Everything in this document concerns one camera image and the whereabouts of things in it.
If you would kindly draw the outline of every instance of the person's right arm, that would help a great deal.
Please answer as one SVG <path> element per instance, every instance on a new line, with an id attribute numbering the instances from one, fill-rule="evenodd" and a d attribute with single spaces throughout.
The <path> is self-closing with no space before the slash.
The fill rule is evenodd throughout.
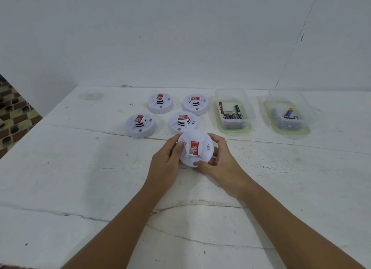
<path id="1" fill-rule="evenodd" d="M 287 268 L 364 268 L 249 177 L 231 155 L 224 138 L 209 135 L 218 144 L 214 151 L 217 157 L 209 163 L 199 161 L 198 171 L 208 174 L 227 194 L 246 203 Z"/>

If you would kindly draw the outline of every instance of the transparent plastic box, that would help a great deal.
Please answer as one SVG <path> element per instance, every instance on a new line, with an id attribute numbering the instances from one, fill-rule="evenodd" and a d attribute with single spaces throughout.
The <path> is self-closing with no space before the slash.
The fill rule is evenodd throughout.
<path id="1" fill-rule="evenodd" d="M 272 125 L 282 131 L 303 131 L 318 121 L 313 108 L 303 94 L 296 90 L 269 90 L 267 107 L 274 120 Z M 298 119 L 284 117 L 290 108 L 293 110 L 289 117 Z"/>
<path id="2" fill-rule="evenodd" d="M 250 132 L 252 123 L 256 119 L 256 115 L 250 101 L 243 89 L 217 89 L 215 91 L 216 102 L 214 109 L 217 111 L 216 118 L 218 119 L 219 130 L 222 132 Z M 222 116 L 219 102 L 222 103 L 223 111 L 237 110 L 234 106 L 238 106 L 243 119 L 226 119 Z"/>

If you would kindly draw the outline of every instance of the person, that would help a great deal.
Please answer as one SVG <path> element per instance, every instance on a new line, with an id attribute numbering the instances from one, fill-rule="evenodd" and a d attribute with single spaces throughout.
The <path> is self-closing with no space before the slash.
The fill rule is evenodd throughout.
<path id="1" fill-rule="evenodd" d="M 258 221 L 287 268 L 364 268 L 288 211 L 239 166 L 224 138 L 209 163 L 197 171 L 212 177 L 230 196 L 242 200 Z M 147 179 L 133 199 L 62 269 L 126 268 L 153 209 L 174 184 L 184 146 L 170 138 L 152 157 Z"/>

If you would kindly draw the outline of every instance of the smoke detector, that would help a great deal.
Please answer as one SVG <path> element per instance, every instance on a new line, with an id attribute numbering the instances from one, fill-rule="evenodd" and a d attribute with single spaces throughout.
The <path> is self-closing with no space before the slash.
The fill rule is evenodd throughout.
<path id="1" fill-rule="evenodd" d="M 156 93 L 148 98 L 147 106 L 148 110 L 154 114 L 164 114 L 171 111 L 174 102 L 169 94 Z"/>
<path id="2" fill-rule="evenodd" d="M 210 136 L 201 130 L 191 129 L 184 132 L 179 141 L 184 142 L 180 160 L 188 167 L 196 167 L 198 161 L 209 162 L 214 153 Z"/>
<path id="3" fill-rule="evenodd" d="M 150 136 L 156 130 L 155 118 L 150 113 L 137 113 L 128 118 L 125 129 L 132 138 Z"/>
<path id="4" fill-rule="evenodd" d="M 192 94 L 184 98 L 182 108 L 184 111 L 192 112 L 201 116 L 208 111 L 208 98 L 202 94 Z"/>
<path id="5" fill-rule="evenodd" d="M 188 129 L 196 129 L 197 126 L 197 117 L 191 112 L 177 112 L 169 119 L 169 129 L 172 134 L 183 133 Z"/>

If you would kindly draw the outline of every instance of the purple and yellow battery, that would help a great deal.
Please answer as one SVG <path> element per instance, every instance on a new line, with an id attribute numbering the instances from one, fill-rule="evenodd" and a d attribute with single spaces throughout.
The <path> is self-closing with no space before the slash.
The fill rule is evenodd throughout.
<path id="1" fill-rule="evenodd" d="M 293 111 L 294 109 L 293 108 L 290 108 L 287 112 L 286 112 L 286 114 L 283 116 L 285 119 L 288 119 L 289 117 L 290 117 L 290 115 L 292 114 L 292 111 Z"/>

